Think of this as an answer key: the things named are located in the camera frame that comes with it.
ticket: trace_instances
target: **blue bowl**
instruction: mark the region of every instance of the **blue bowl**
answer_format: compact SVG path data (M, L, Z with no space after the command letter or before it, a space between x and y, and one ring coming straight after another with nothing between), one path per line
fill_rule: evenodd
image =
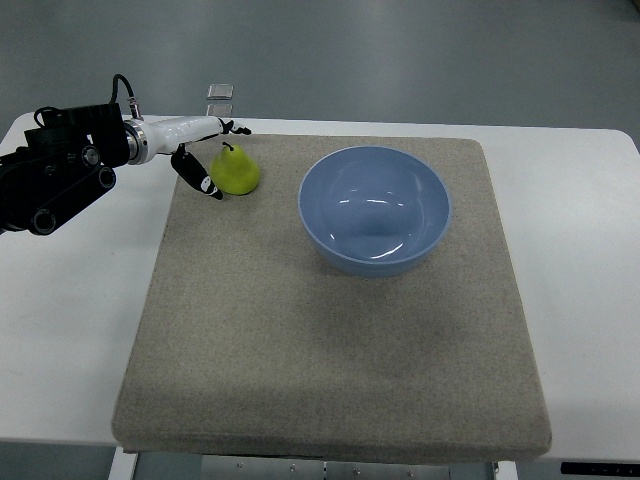
M320 254L352 275L387 277L417 265L442 240L451 199L440 176L408 153L379 146L331 153L298 192Z

